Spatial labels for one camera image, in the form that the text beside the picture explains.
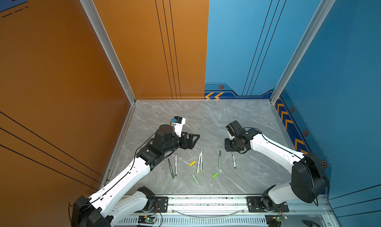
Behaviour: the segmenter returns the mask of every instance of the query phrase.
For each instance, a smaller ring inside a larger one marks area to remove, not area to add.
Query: marble surface
[[[228,138],[225,126],[237,120],[242,127],[259,128],[268,138],[288,147],[269,101],[138,101],[123,146],[117,156],[112,178],[131,161],[138,148],[162,124],[169,124],[175,115],[186,118],[183,131],[200,134],[193,150],[179,148],[178,175],[172,179],[168,160],[157,165],[134,185],[127,194],[146,186],[155,194],[213,194],[263,193],[274,184],[291,181],[291,174],[275,161],[253,150],[235,153],[237,168],[233,167],[232,153],[224,149]],[[199,152],[203,152],[203,171],[197,172]],[[218,155],[221,150],[221,169]],[[169,157],[174,171],[174,154]],[[195,174],[200,182],[192,178]]]

